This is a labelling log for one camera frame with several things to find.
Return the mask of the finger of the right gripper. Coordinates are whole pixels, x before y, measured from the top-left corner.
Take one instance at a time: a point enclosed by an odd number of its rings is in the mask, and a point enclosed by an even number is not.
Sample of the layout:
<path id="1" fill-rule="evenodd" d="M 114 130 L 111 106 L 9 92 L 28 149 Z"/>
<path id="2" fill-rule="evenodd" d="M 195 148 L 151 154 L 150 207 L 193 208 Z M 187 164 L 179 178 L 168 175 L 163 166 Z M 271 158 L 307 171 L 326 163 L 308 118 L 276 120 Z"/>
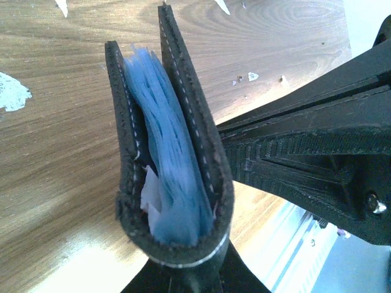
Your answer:
<path id="1" fill-rule="evenodd" d="M 217 128 L 235 181 L 390 244 L 390 49 Z"/>

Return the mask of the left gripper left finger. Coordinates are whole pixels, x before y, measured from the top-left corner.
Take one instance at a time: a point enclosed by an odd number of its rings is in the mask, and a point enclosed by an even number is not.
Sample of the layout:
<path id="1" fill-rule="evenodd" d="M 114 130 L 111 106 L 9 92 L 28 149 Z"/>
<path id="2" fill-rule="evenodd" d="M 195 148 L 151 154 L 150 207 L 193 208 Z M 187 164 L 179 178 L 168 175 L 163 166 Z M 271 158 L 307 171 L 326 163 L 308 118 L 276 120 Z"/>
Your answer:
<path id="1" fill-rule="evenodd" d="M 135 277 L 120 291 L 121 293 L 168 293 L 173 292 L 169 269 L 148 259 Z"/>

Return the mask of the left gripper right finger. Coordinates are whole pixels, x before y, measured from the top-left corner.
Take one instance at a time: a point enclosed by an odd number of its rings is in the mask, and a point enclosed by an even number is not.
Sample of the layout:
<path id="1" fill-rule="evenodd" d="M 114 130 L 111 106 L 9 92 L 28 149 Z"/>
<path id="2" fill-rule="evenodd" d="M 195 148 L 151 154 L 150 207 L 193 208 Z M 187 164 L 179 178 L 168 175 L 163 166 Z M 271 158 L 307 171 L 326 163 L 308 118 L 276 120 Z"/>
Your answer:
<path id="1" fill-rule="evenodd" d="M 268 292 L 230 240 L 211 259 L 191 269 L 183 292 Z"/>

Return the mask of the black leather card holder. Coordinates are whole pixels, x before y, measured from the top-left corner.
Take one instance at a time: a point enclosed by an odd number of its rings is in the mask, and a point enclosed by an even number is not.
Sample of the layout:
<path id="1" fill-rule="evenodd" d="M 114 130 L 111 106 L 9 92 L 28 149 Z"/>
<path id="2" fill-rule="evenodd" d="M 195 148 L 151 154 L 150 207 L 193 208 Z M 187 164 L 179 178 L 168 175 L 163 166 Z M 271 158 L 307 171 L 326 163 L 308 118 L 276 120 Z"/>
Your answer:
<path id="1" fill-rule="evenodd" d="M 116 216 L 151 260 L 222 260 L 234 190 L 225 151 L 171 6 L 158 7 L 161 57 L 105 44 L 120 149 Z"/>

